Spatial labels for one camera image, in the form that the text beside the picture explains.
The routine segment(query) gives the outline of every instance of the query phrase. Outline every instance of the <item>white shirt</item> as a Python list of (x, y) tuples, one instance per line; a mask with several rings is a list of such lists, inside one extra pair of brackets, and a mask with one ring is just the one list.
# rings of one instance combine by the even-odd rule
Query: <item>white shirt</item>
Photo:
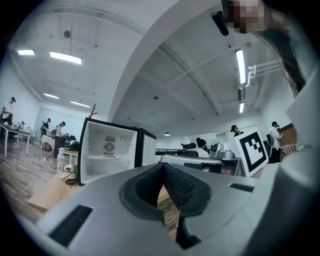
[(61, 129), (62, 129), (62, 127), (61, 127), (61, 126), (58, 126), (58, 128), (56, 129), (56, 134), (55, 134), (55, 136), (61, 137), (61, 134), (62, 134)]
[[(12, 105), (9, 103), (9, 102), (7, 102), (6, 104), (4, 104), (4, 108), (5, 108), (5, 111), (7, 111), (7, 112), (11, 112), (11, 109), (12, 109)], [(8, 113), (3, 113), (3, 115), (2, 115), (2, 119), (5, 119), (5, 118), (7, 118), (9, 116), (9, 114)]]
[(197, 151), (200, 158), (209, 158), (209, 154), (207, 151), (204, 151), (202, 148), (193, 148), (193, 151)]
[(280, 140), (283, 138), (283, 136), (279, 135), (278, 130), (273, 126), (270, 128), (269, 134), (272, 136), (273, 139), (273, 144), (271, 145), (271, 147), (273, 149), (279, 150)]

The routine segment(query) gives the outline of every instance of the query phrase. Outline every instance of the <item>white table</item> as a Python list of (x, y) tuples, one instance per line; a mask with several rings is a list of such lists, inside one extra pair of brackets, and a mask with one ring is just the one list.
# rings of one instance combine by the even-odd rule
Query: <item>white table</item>
[(0, 127), (5, 129), (5, 139), (4, 139), (4, 156), (7, 157), (7, 147), (8, 147), (8, 134), (9, 132), (13, 132), (18, 134), (17, 139), (16, 139), (16, 149), (19, 149), (19, 135), (25, 135), (28, 137), (27, 142), (26, 142), (26, 154), (28, 155), (29, 153), (29, 141), (30, 141), (30, 136), (31, 133), (22, 131), (22, 130), (15, 130), (11, 129), (7, 126), (5, 126), (2, 122), (0, 122)]
[(43, 143), (44, 144), (48, 143), (51, 146), (52, 150), (55, 149), (56, 142), (55, 142), (55, 140), (53, 138), (51, 138), (49, 136), (46, 136), (46, 135), (42, 135), (42, 137), (41, 137), (41, 145)]
[(71, 161), (72, 156), (75, 156), (75, 157), (78, 156), (78, 151), (64, 150), (63, 153), (66, 155), (70, 155), (70, 165), (72, 165), (72, 161)]

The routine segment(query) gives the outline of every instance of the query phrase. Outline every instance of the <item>table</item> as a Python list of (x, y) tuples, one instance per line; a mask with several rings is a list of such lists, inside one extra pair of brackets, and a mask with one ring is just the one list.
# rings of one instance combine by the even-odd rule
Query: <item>table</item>
[(51, 138), (49, 136), (46, 136), (46, 135), (42, 135), (42, 137), (41, 137), (41, 145), (43, 143), (48, 143), (51, 146), (52, 150), (55, 149), (55, 143), (56, 142), (55, 142), (55, 140), (53, 138)]
[[(64, 176), (69, 175), (69, 172), (64, 172)], [(73, 179), (74, 175), (70, 175), (67, 179)], [(46, 184), (44, 184), (29, 200), (28, 204), (41, 212), (45, 212), (63, 199), (71, 196), (77, 190), (81, 189), (78, 185), (68, 185), (66, 180), (58, 177), (56, 173)]]
[(26, 142), (26, 154), (28, 155), (28, 153), (29, 153), (29, 142), (30, 142), (31, 133), (25, 132), (25, 131), (22, 131), (22, 130), (11, 129), (11, 128), (5, 126), (2, 122), (0, 122), (0, 127), (2, 127), (3, 129), (5, 129), (4, 156), (7, 157), (8, 134), (9, 134), (9, 132), (13, 132), (13, 133), (18, 134), (17, 140), (16, 140), (16, 148), (17, 148), (17, 149), (19, 149), (19, 135), (25, 135), (25, 136), (28, 137), (27, 142)]
[(75, 157), (78, 156), (78, 151), (64, 150), (63, 153), (66, 155), (70, 155), (70, 165), (72, 165), (72, 161), (71, 161), (72, 156), (75, 156)]

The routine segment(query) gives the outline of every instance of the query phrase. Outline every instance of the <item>pipe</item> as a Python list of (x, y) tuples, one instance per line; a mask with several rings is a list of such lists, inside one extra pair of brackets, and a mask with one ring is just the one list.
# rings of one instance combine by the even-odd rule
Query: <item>pipe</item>
[(255, 68), (259, 69), (259, 68), (262, 68), (262, 67), (265, 67), (265, 66), (274, 65), (274, 64), (278, 64), (279, 65), (279, 61), (278, 60), (272, 60), (272, 61), (268, 61), (268, 62), (265, 62), (265, 63), (262, 63), (262, 64), (258, 64), (258, 65), (254, 65), (254, 66), (248, 66), (248, 69), (254, 70)]
[(270, 72), (268, 72), (268, 73), (262, 73), (262, 74), (259, 74), (259, 75), (256, 75), (256, 73), (259, 73), (259, 72), (261, 72), (261, 71), (272, 70), (272, 69), (275, 69), (275, 68), (277, 68), (276, 70), (278, 70), (278, 69), (281, 68), (281, 66), (279, 66), (279, 65), (277, 64), (277, 65), (272, 65), (272, 66), (266, 66), (266, 67), (260, 68), (260, 69), (258, 69), (258, 70), (251, 70), (251, 71), (249, 71), (249, 73), (248, 73), (248, 82), (247, 82), (247, 84), (245, 85), (245, 87), (248, 87), (248, 86), (250, 85), (251, 78), (259, 77), (259, 76), (261, 76), (261, 75), (265, 75), (265, 74), (268, 74), (268, 73), (270, 73)]

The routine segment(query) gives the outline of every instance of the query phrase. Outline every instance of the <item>bottle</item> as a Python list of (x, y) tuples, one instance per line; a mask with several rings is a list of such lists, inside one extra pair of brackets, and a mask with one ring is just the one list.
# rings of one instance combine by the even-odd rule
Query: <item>bottle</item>
[(56, 160), (56, 170), (58, 172), (59, 178), (65, 177), (65, 155), (64, 155), (65, 149), (61, 147), (59, 149), (59, 154)]

